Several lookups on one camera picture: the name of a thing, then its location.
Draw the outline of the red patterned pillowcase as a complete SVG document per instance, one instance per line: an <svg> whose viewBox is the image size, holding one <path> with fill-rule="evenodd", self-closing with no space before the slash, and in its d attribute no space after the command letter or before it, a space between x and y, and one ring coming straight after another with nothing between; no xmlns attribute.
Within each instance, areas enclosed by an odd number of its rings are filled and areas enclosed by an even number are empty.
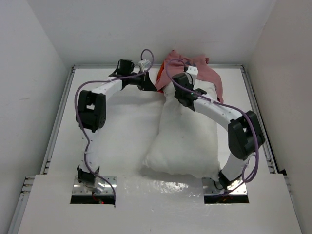
<svg viewBox="0 0 312 234"><path fill-rule="evenodd" d="M175 76L190 71L192 75L196 75L196 79L212 83L215 86L217 95L215 99L223 103L223 85L221 77L208 66L208 61L209 59L205 55L190 58L172 50L166 56L160 67L155 87L158 91L161 91L171 82L169 76Z"/></svg>

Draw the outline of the white pillow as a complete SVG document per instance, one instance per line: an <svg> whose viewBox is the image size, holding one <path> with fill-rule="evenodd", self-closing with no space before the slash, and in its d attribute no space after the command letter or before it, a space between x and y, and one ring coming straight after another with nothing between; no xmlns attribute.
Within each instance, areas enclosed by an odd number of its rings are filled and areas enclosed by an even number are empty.
<svg viewBox="0 0 312 234"><path fill-rule="evenodd" d="M172 83L163 88L166 101L158 135L143 161L144 166L171 175L218 179L217 123L184 107L174 97Z"/></svg>

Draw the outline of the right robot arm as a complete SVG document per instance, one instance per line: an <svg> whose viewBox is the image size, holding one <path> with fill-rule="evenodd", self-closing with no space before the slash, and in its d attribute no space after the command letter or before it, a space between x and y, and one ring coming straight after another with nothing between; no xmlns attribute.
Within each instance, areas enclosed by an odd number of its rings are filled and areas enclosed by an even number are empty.
<svg viewBox="0 0 312 234"><path fill-rule="evenodd" d="M195 75L190 72L171 78L175 98L184 107L203 114L222 126L228 133L230 155L218 173L218 182L226 190L239 178L251 182L258 171L259 148L265 139L257 115L213 99L206 91L194 89Z"/></svg>

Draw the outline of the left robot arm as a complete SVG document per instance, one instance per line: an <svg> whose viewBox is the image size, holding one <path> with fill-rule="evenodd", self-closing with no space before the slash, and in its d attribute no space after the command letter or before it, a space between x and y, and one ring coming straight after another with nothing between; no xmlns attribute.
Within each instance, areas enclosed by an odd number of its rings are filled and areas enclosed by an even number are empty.
<svg viewBox="0 0 312 234"><path fill-rule="evenodd" d="M106 101L115 93L122 91L127 85L134 85L139 90L155 92L149 70L154 61L141 59L138 63L139 72L134 72L134 63L128 59L120 59L116 69L104 81L92 80L78 87L74 97L76 121L86 139L82 163L77 167L78 181L94 185L100 178L99 166L94 162L95 155L89 150L92 140L96 138L106 122Z"/></svg>

